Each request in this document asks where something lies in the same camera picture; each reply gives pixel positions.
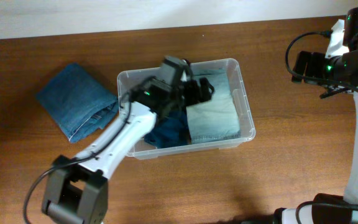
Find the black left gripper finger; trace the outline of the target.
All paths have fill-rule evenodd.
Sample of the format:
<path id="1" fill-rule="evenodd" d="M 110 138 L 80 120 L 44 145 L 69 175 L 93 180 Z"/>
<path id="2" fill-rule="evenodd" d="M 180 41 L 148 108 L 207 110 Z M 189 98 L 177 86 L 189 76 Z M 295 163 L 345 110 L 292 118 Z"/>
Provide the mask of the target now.
<path id="1" fill-rule="evenodd" d="M 210 84 L 207 78 L 199 79 L 200 82 L 200 101 L 209 101 L 214 93 L 214 86 Z"/>
<path id="2" fill-rule="evenodd" d="M 190 80 L 183 84 L 183 96 L 186 106 L 195 105 L 200 102 L 201 93 L 196 80 Z"/>

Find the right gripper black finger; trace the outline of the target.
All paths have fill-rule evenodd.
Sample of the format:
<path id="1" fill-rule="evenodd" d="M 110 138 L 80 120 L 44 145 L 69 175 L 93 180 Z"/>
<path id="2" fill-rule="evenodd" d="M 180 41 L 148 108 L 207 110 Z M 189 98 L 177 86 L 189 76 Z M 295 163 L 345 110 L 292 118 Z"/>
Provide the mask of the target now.
<path id="1" fill-rule="evenodd" d="M 323 79 L 325 61 L 325 54 L 318 52 L 311 53 L 311 58 L 306 66 L 305 76 Z"/>
<path id="2" fill-rule="evenodd" d="M 298 53 L 293 71 L 300 76 L 303 76 L 306 71 L 306 66 L 311 58 L 311 52 L 301 51 Z"/>

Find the light grey jeans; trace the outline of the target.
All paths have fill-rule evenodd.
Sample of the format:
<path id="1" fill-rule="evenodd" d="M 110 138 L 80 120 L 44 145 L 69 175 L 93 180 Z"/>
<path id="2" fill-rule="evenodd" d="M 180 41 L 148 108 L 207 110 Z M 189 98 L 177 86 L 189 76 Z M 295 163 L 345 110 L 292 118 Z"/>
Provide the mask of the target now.
<path id="1" fill-rule="evenodd" d="M 235 139 L 241 127 L 225 69 L 195 70 L 194 79 L 206 78 L 214 87 L 212 98 L 186 108 L 192 144 Z"/>

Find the dark blue jeans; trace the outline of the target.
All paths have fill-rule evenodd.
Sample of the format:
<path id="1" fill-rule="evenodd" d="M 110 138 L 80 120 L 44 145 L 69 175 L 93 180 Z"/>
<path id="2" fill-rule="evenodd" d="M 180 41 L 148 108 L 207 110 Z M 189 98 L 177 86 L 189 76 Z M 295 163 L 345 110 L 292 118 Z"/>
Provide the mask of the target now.
<path id="1" fill-rule="evenodd" d="M 151 132 L 144 136 L 144 141 L 159 149 L 178 147 L 188 144 L 188 135 L 186 111 L 171 111 L 167 118 L 161 120 Z"/>

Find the blue denim jeans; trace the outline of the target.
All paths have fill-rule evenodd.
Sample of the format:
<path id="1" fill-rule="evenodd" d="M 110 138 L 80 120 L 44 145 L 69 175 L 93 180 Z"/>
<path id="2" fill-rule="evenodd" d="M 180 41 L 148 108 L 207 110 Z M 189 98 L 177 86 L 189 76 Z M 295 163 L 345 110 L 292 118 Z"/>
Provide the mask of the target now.
<path id="1" fill-rule="evenodd" d="M 67 65 L 36 98 L 70 143 L 104 129 L 119 109 L 117 96 L 77 63 Z"/>

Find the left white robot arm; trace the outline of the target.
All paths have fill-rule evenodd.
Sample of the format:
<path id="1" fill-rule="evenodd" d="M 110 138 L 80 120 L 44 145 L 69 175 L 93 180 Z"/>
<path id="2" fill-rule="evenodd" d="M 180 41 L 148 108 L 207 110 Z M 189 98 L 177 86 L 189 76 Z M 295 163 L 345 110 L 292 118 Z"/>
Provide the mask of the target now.
<path id="1" fill-rule="evenodd" d="M 170 110 L 209 101 L 213 93 L 207 78 L 167 84 L 150 77 L 130 89 L 124 114 L 97 140 L 74 158 L 53 162 L 42 212 L 55 223 L 102 223 L 109 179 L 130 149 Z"/>

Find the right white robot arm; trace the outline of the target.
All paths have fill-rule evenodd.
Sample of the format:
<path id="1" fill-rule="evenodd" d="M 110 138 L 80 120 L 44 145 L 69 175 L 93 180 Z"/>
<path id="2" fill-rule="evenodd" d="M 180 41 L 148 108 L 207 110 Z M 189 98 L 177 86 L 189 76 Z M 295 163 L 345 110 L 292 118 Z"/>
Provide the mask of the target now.
<path id="1" fill-rule="evenodd" d="M 328 218 L 334 218 L 336 221 L 358 223 L 358 50 L 339 50 L 326 54 L 317 52 L 301 51 L 293 69 L 288 65 L 288 53 L 285 54 L 285 63 L 288 71 L 292 74 L 292 82 L 319 85 L 327 89 L 327 92 L 320 96 L 321 99 L 327 98 L 342 92 L 353 92 L 356 106 L 356 135 L 354 143 L 354 154 L 352 160 L 351 175 L 344 192 L 343 197 L 327 194 L 318 194 L 313 201 L 304 202 L 297 208 L 280 208 L 273 215 L 272 223 L 328 223 Z M 223 81 L 217 81 L 218 73 L 225 73 L 224 81 L 227 81 L 230 75 L 229 67 L 218 66 L 229 65 L 233 60 L 236 68 L 232 72 L 238 72 L 240 77 L 240 68 L 238 62 L 232 58 L 224 60 L 215 60 L 208 62 L 198 62 L 190 65 L 194 75 L 200 76 L 201 90 L 211 96 L 214 86 L 215 92 L 218 91 L 218 84 Z M 223 115 L 223 110 L 218 110 L 218 114 L 212 113 L 211 109 L 229 109 L 220 104 L 202 103 L 201 106 L 190 106 L 187 109 L 188 125 L 193 144 L 218 143 L 218 141 L 235 140 L 245 134 L 244 127 L 250 129 L 250 138 L 255 136 L 255 127 L 248 111 L 248 123 L 250 125 L 241 125 L 240 115 L 237 115 L 237 109 L 234 108 L 234 115 Z"/>

